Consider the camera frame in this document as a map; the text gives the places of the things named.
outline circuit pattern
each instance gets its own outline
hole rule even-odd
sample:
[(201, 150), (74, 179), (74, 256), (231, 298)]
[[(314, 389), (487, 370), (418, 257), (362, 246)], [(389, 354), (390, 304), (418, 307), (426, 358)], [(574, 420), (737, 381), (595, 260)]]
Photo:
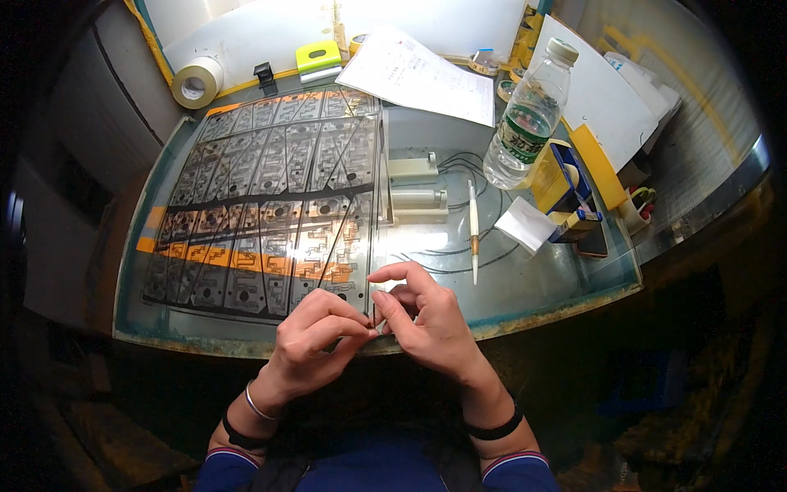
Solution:
[(381, 108), (340, 86), (200, 126), (157, 230), (142, 300), (278, 321), (316, 288), (366, 312)]

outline paper sheet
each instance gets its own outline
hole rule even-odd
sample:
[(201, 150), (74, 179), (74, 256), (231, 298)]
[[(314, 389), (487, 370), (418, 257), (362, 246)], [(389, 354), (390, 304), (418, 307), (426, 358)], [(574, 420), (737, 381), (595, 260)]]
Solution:
[(536, 254), (538, 248), (557, 228), (549, 217), (522, 197), (514, 199), (503, 216), (497, 219), (494, 227), (524, 246), (530, 254)]
[(494, 127), (492, 79), (464, 71), (396, 28), (375, 29), (336, 82), (393, 104)]

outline glass tabletop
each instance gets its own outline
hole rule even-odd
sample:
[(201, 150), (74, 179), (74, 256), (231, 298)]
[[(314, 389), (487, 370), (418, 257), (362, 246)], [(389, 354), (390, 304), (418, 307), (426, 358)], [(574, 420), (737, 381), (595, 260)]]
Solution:
[[(292, 84), (285, 81), (280, 89), (288, 83)], [(260, 91), (254, 89), (243, 92), (231, 94), (235, 98), (225, 104), (261, 97)], [(443, 224), (381, 222), (370, 236), (371, 270), (396, 261), (418, 261), (441, 285), (456, 292), (467, 322), (479, 340), (573, 316), (641, 288), (641, 273), (628, 234), (617, 215), (603, 207), (600, 207), (604, 214), (602, 227), (608, 244), (605, 258), (582, 256), (571, 244), (549, 242), (531, 256), (492, 228), (516, 196), (533, 202), (528, 190), (501, 191), (483, 179), (481, 158), (491, 140), (492, 128), (396, 106), (386, 108), (386, 119), (390, 159), (426, 157), (429, 152), (435, 152), (441, 163), (436, 184), (406, 188), (446, 190), (449, 205), (458, 206), (449, 207), (448, 219)], [(113, 336), (167, 350), (266, 358), (273, 350), (276, 323), (199, 313), (177, 305), (150, 302), (141, 295), (154, 256), (143, 243), (156, 237), (161, 217), (155, 211), (168, 205), (204, 124), (188, 117), (181, 120), (150, 173), (120, 265)], [(568, 141), (565, 128), (558, 128), (555, 138)], [(482, 236), (477, 286), (472, 283), (471, 255), (467, 250), (467, 206), (461, 206), (467, 201), (468, 179), (476, 182)], [(364, 301), (368, 301), (370, 290), (389, 290), (394, 284), (369, 285), (368, 289), (353, 294), (358, 297), (365, 294)], [(398, 350), (392, 336), (378, 337), (364, 347), (367, 354)]]

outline person's left hand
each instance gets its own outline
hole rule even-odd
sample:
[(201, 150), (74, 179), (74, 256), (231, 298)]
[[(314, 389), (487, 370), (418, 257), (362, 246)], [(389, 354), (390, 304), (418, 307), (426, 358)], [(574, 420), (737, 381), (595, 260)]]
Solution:
[[(342, 374), (363, 344), (377, 336), (369, 319), (326, 290), (307, 295), (276, 329), (276, 348), (254, 386), (271, 405), (311, 393)], [(333, 352), (323, 349), (339, 337)]]

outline white tissue paper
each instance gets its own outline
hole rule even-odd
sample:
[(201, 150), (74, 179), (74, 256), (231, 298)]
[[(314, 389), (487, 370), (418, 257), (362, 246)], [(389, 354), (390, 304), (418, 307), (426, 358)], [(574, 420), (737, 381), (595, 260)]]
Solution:
[(516, 197), (494, 227), (524, 246), (530, 254), (536, 254), (557, 225), (522, 197)]

